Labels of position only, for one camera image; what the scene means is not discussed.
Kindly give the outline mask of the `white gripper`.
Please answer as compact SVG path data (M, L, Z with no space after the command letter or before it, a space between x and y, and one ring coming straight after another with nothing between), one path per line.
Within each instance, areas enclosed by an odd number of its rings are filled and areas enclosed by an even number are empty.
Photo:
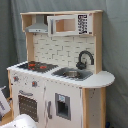
M2 89L0 88L0 115L4 116L6 113L10 111L9 103L7 102Z

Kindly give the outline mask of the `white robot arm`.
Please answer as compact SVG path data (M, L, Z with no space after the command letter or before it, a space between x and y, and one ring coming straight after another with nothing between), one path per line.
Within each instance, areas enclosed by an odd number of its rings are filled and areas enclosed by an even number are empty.
M0 88L0 122L9 111L9 102L6 100L2 88ZM35 121L29 115L21 114L13 121L0 126L0 128L37 128L37 126Z

